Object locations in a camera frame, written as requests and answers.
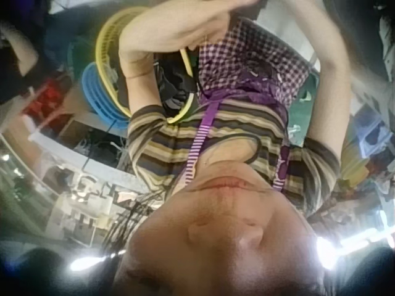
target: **woman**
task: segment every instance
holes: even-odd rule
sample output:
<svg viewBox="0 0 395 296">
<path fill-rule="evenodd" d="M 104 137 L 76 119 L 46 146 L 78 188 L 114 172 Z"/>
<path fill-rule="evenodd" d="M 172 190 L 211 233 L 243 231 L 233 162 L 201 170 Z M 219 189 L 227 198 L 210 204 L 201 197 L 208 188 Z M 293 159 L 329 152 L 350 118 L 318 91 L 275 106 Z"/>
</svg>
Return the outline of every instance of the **woman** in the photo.
<svg viewBox="0 0 395 296">
<path fill-rule="evenodd" d="M 313 0 L 281 1 L 322 67 L 303 148 L 288 145 L 286 107 L 307 76 L 306 66 L 295 64 L 295 56 L 274 39 L 263 39 L 249 22 L 237 21 L 227 33 L 229 13 L 253 0 L 165 2 L 121 34 L 133 114 L 130 157 L 135 173 L 166 202 L 131 238 L 115 278 L 119 294 L 322 290 L 316 238 L 305 217 L 328 198 L 339 173 L 349 120 L 349 62 L 339 31 Z M 204 105 L 168 125 L 152 52 L 202 43 Z"/>
</svg>

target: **yellow object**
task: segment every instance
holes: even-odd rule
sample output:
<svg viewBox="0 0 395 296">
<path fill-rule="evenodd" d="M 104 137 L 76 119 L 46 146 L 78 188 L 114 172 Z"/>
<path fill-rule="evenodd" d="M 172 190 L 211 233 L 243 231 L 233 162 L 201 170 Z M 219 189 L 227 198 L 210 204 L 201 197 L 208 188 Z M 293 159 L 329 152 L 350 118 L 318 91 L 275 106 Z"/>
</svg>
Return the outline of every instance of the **yellow object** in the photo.
<svg viewBox="0 0 395 296">
<path fill-rule="evenodd" d="M 99 33 L 98 40 L 96 41 L 95 59 L 96 65 L 98 66 L 99 76 L 115 105 L 128 117 L 131 117 L 130 110 L 119 103 L 118 94 L 112 85 L 113 79 L 111 79 L 111 77 L 114 76 L 114 73 L 111 72 L 111 69 L 109 67 L 110 58 L 108 55 L 108 51 L 112 42 L 118 42 L 119 35 L 123 28 L 125 28 L 125 26 L 137 15 L 141 14 L 147 9 L 148 7 L 136 6 L 117 12 L 104 24 Z M 182 49 L 180 52 L 188 75 L 193 77 L 192 67 L 189 62 L 188 54 L 184 49 Z M 186 101 L 184 107 L 181 109 L 180 113 L 176 117 L 168 118 L 167 122 L 175 123 L 176 121 L 182 119 L 187 111 L 191 108 L 193 99 L 194 94 L 189 94 L 189 98 Z"/>
</svg>

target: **blue object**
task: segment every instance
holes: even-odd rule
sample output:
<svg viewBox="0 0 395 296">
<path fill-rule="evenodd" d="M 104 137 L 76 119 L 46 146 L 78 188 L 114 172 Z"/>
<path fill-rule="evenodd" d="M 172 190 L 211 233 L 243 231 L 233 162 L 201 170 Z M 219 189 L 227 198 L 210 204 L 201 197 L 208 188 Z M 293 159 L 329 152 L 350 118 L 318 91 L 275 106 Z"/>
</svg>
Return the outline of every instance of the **blue object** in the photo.
<svg viewBox="0 0 395 296">
<path fill-rule="evenodd" d="M 90 63 L 85 68 L 81 84 L 86 100 L 105 123 L 120 130 L 128 128 L 129 118 L 117 108 L 106 93 L 96 63 Z"/>
</svg>

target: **shirt sleeve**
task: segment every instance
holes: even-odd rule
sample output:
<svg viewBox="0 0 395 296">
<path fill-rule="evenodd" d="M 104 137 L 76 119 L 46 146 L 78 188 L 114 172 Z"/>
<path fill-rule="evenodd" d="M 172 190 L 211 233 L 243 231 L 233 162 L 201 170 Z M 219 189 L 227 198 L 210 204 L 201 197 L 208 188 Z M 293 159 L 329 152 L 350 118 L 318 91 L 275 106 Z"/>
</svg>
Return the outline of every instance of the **shirt sleeve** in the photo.
<svg viewBox="0 0 395 296">
<path fill-rule="evenodd" d="M 128 151 L 136 175 L 138 175 L 136 164 L 141 153 L 158 130 L 166 124 L 162 106 L 146 106 L 132 115 L 128 127 Z"/>
<path fill-rule="evenodd" d="M 306 138 L 303 148 L 291 148 L 288 173 L 289 200 L 308 217 L 330 197 L 340 175 L 340 161 L 329 148 Z"/>
</svg>

